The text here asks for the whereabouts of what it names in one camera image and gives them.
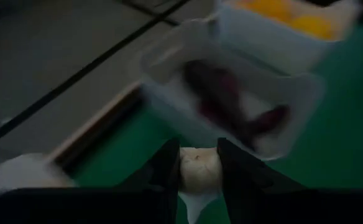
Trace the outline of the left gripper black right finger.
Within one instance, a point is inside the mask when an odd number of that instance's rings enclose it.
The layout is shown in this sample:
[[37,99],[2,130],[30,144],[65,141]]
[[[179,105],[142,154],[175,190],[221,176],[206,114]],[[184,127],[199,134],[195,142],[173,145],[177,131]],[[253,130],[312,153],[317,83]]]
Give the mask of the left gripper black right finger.
[[227,177],[248,180],[263,190],[307,189],[304,185],[272,169],[265,162],[226,138],[218,139],[218,154],[223,166],[223,180],[226,180]]

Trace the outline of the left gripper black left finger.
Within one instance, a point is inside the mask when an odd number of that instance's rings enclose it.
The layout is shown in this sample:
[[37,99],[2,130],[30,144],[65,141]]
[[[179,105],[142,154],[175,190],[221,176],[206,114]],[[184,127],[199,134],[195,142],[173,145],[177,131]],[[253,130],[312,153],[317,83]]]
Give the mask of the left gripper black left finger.
[[115,186],[118,190],[165,190],[178,187],[180,142],[167,140],[147,162]]

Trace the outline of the white garlic bulb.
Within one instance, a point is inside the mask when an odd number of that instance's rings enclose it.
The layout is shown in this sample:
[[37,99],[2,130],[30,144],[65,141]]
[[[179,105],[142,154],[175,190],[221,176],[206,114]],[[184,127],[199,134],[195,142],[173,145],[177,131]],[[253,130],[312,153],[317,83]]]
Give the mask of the white garlic bulb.
[[222,192],[223,171],[212,148],[180,148],[179,196],[186,205],[188,224],[196,224],[201,212]]

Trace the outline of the purple eggplant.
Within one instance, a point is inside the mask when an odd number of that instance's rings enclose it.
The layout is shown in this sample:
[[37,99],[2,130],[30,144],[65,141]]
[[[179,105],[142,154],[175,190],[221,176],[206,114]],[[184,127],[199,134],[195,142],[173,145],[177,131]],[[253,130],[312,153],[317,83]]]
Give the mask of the purple eggplant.
[[229,71],[216,68],[204,60],[191,60],[183,65],[183,81],[200,99],[203,94],[238,93],[237,81]]

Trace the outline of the round orange fruit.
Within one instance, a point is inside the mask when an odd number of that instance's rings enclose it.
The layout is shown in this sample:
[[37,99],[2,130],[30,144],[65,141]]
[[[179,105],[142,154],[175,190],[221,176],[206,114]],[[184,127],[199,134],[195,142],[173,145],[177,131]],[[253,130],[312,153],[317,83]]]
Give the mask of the round orange fruit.
[[330,20],[321,16],[308,14],[298,16],[292,19],[288,25],[317,39],[332,40],[335,38],[333,24]]

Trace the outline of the orange yellow produce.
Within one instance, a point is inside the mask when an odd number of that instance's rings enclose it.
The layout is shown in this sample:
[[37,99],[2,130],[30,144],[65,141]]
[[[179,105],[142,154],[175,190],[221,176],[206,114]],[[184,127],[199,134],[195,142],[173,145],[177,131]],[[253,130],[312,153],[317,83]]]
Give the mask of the orange yellow produce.
[[292,18],[287,0],[239,0],[236,5],[280,22],[288,22]]

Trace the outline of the reddish purple vegetable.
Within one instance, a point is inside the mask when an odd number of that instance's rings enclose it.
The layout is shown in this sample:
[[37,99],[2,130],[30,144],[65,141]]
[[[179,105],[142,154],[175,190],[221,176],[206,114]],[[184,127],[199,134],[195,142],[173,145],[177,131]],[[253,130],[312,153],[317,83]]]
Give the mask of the reddish purple vegetable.
[[246,122],[246,128],[253,137],[263,136],[279,128],[289,117],[290,107],[278,105]]

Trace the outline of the white plastic handled basket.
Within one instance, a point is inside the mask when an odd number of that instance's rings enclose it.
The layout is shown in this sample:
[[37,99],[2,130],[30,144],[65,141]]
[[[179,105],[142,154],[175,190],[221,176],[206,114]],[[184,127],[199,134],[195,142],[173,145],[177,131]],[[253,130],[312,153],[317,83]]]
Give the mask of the white plastic handled basket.
[[23,154],[0,163],[0,194],[21,188],[74,186],[74,181],[42,154]]
[[219,38],[289,74],[313,68],[346,38],[363,10],[360,0],[286,0],[292,18],[319,16],[330,22],[334,38],[324,40],[240,5],[253,1],[217,0]]
[[[274,106],[288,105],[290,115],[275,131],[260,137],[255,150],[198,112],[198,97],[182,82],[182,66],[206,59],[237,78],[245,115],[255,117]],[[271,161],[289,154],[325,92],[321,77],[281,75],[219,43],[214,27],[202,19],[174,27],[133,60],[131,71],[143,75],[142,91],[152,109],[194,147],[213,146],[225,137],[243,150]]]

